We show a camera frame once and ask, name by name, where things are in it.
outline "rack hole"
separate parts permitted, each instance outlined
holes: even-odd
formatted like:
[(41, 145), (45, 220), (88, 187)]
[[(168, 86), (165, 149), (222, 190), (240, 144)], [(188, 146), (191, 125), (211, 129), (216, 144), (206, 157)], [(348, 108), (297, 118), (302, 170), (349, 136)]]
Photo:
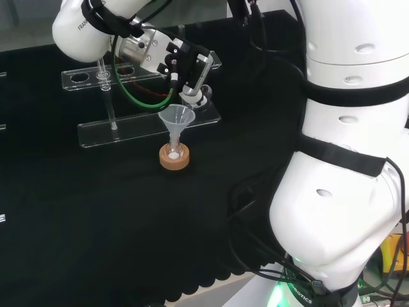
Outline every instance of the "rack hole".
[(87, 74), (86, 72), (82, 72), (80, 74), (75, 74), (71, 76), (71, 81), (74, 83), (85, 82), (88, 79), (89, 79), (89, 74)]
[(119, 75), (132, 75), (135, 72), (135, 69), (131, 66), (119, 67), (117, 72)]

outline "green light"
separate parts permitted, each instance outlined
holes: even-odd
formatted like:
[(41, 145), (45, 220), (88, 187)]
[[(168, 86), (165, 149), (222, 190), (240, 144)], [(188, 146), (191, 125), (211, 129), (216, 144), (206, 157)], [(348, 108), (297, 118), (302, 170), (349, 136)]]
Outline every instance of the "green light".
[(267, 307), (278, 307), (282, 300), (282, 290), (281, 290), (281, 283), (274, 288), (273, 293), (270, 296), (270, 300), (268, 301)]

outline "black strap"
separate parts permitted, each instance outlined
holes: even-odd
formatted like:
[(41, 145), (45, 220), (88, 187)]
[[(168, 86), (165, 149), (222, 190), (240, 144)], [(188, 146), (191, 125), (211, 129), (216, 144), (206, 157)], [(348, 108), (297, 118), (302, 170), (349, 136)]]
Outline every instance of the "black strap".
[(85, 17), (85, 19), (98, 31), (103, 32), (105, 34), (109, 35), (114, 35), (114, 31), (109, 29), (106, 24), (101, 20), (101, 18), (98, 18), (95, 16), (95, 9), (90, 8), (88, 6), (88, 0), (84, 0), (81, 4), (81, 10), (82, 14)]
[(310, 138), (304, 134), (298, 137), (296, 151), (303, 152), (323, 162), (372, 177), (379, 176), (386, 163), (386, 158), (352, 152), (340, 146)]
[(303, 83), (303, 88), (308, 98), (320, 104), (336, 107), (369, 107), (386, 104), (406, 96), (409, 93), (409, 77), (377, 88), (345, 90), (326, 88), (309, 81)]
[(143, 35), (144, 31), (140, 27), (130, 25), (132, 19), (125, 19), (111, 13), (104, 6), (104, 0), (89, 1), (92, 8), (88, 6), (88, 0), (84, 0), (81, 5), (82, 14), (95, 29), (108, 35), (119, 35), (122, 38)]

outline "plastic funnel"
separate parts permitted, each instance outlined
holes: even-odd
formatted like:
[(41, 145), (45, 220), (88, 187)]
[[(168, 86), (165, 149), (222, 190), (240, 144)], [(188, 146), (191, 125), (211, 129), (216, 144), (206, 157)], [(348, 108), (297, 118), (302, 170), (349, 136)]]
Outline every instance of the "plastic funnel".
[(171, 135), (179, 135), (196, 118), (195, 112), (180, 104), (170, 104), (159, 112), (160, 119), (165, 123)]

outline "yellow object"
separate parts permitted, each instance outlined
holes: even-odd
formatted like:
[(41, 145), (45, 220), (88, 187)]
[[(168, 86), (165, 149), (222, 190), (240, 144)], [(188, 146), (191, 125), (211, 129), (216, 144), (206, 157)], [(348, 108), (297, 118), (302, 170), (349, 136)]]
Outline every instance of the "yellow object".
[[(388, 275), (390, 268), (392, 267), (396, 245), (399, 242), (400, 238), (401, 235), (389, 235), (380, 246), (382, 251), (382, 273), (384, 276)], [(392, 277), (396, 276), (403, 270), (403, 257), (404, 254), (401, 250), (401, 247), (399, 247), (399, 254), (397, 255), (396, 265)]]

